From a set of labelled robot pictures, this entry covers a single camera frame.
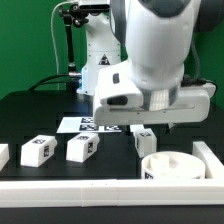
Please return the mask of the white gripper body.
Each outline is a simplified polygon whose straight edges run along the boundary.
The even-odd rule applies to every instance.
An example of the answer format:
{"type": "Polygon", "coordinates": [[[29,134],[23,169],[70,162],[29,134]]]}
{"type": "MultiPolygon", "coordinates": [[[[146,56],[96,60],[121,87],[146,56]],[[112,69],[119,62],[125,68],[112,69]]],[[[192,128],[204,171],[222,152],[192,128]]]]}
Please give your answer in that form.
{"type": "Polygon", "coordinates": [[[97,87],[93,100],[93,119],[97,125],[200,122],[208,116],[210,97],[210,84],[183,87],[173,105],[150,111],[140,107],[143,96],[137,89],[103,95],[103,89],[97,87]]]}

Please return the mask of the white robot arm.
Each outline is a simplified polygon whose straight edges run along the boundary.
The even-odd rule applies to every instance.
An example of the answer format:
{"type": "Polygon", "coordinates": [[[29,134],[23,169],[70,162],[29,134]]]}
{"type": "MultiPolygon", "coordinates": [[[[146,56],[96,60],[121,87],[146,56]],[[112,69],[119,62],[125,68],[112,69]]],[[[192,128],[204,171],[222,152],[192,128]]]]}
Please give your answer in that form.
{"type": "Polygon", "coordinates": [[[224,0],[109,0],[110,27],[128,58],[100,66],[93,98],[97,125],[172,124],[207,118],[215,86],[184,78],[193,34],[224,21],[224,0]]]}

